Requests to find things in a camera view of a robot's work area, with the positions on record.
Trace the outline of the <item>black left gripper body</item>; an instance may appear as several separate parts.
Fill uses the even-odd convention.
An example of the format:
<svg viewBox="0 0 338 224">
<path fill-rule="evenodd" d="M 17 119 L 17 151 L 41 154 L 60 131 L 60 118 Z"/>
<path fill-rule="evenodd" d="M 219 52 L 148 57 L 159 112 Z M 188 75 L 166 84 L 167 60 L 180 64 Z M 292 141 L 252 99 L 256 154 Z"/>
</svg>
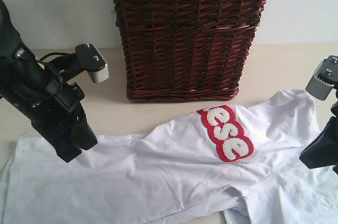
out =
<svg viewBox="0 0 338 224">
<path fill-rule="evenodd" d="M 51 145 L 55 141 L 73 144 L 75 119 L 86 118 L 81 88 L 68 84 L 56 67 L 49 63 L 40 66 L 32 58 L 1 59 L 1 97 L 26 116 Z"/>
</svg>

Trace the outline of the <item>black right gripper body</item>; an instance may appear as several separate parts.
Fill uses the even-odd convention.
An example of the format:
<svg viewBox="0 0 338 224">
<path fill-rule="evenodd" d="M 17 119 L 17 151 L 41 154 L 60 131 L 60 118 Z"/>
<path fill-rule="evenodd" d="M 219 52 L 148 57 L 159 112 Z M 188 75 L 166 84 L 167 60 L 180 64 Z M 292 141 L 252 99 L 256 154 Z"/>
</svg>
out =
<svg viewBox="0 0 338 224">
<path fill-rule="evenodd" d="M 309 169 L 332 166 L 337 174 L 337 102 L 323 131 L 301 152 L 299 159 Z"/>
</svg>

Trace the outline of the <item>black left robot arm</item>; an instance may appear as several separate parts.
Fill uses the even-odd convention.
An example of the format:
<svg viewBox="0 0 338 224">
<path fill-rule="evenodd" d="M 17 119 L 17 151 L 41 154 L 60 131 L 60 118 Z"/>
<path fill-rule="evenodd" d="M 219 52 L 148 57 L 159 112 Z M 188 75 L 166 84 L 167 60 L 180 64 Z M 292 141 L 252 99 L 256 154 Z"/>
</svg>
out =
<svg viewBox="0 0 338 224">
<path fill-rule="evenodd" d="M 1 2 L 1 97 L 30 121 L 55 149 L 70 162 L 89 150 L 97 138 L 88 125 L 81 88 L 68 81 L 87 71 L 95 83 L 108 78 L 107 64 L 92 44 L 76 46 L 74 53 L 54 52 L 44 62 L 23 43 Z"/>
</svg>

